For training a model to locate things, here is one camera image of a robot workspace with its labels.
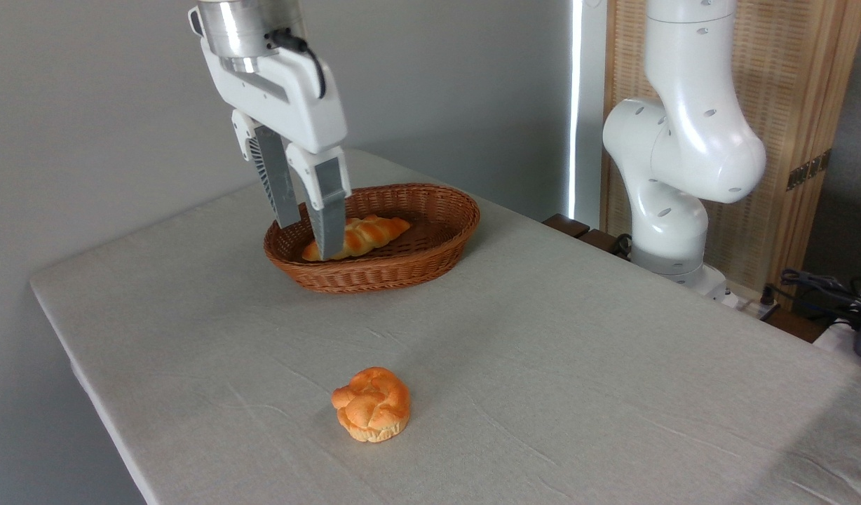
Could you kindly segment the white gripper block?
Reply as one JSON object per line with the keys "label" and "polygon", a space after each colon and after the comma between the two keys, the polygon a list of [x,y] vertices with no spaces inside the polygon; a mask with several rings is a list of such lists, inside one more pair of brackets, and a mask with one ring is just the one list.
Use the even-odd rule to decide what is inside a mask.
{"label": "white gripper block", "polygon": [[[344,246],[345,198],[353,191],[344,151],[335,147],[343,143],[347,125],[330,68],[323,66],[321,97],[309,55],[281,48],[257,58],[257,72],[238,73],[222,66],[206,39],[201,47],[219,95],[236,108],[232,124],[240,150],[257,169],[278,227],[300,221],[289,163],[305,188],[319,257],[337,255]],[[285,149],[276,132],[296,144]]]}

